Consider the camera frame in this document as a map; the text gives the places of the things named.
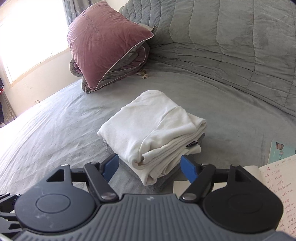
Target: screw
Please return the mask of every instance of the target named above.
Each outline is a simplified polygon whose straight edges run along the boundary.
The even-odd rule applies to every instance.
[[[103,195],[101,197],[104,200],[110,201],[110,200],[113,200],[114,198],[116,198],[116,194],[113,192],[105,192],[105,193],[103,193]]]
[[[194,193],[188,192],[182,195],[182,199],[185,201],[193,201],[196,199],[196,195]]]

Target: white wall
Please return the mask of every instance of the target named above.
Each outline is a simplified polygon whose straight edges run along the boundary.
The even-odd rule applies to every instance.
[[[107,3],[116,11],[119,11],[127,2],[128,0],[107,0]]]
[[[72,75],[69,70],[71,58],[70,51],[59,55],[29,73],[11,88],[5,78],[1,77],[4,91],[16,116],[35,105],[36,100],[42,101],[80,79]]]

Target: clothing label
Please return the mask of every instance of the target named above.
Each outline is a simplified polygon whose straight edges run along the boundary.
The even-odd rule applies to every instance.
[[[190,144],[188,144],[186,147],[193,147],[193,146],[195,146],[195,145],[197,145],[197,144],[198,144],[197,141],[193,141],[193,142],[191,142]]]

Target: gray gripper base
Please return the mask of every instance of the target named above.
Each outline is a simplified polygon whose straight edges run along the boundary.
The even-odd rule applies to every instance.
[[[237,234],[215,225],[196,204],[179,201],[174,194],[132,195],[104,204],[95,217],[70,233],[39,235],[23,231],[16,241],[263,241],[274,235]]]

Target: colorful booklet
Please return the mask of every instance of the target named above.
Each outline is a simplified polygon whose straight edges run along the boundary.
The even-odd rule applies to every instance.
[[[296,146],[288,146],[282,142],[272,140],[268,164],[296,154]]]

